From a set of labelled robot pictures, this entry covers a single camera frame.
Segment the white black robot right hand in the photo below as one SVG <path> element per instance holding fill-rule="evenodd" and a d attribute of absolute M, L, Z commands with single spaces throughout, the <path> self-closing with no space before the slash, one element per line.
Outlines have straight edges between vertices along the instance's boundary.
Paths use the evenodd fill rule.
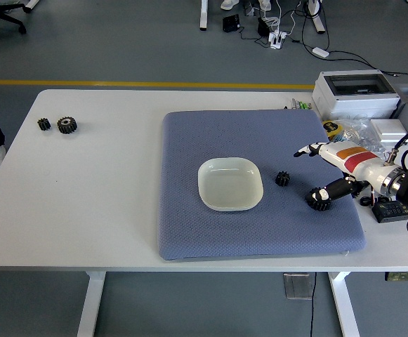
<path fill-rule="evenodd" d="M 383 159 L 352 141 L 313 143 L 298 150 L 294 156 L 303 154 L 311 157 L 318 154 L 345 174 L 324 187 L 312 189 L 305 196 L 308 206 L 318 211 L 326 210 L 333 200 L 362 191 L 364 184 L 391 197 L 394 195 L 390 191 L 393 181 L 401 176 L 401 169 L 396 165 L 386 165 Z"/>

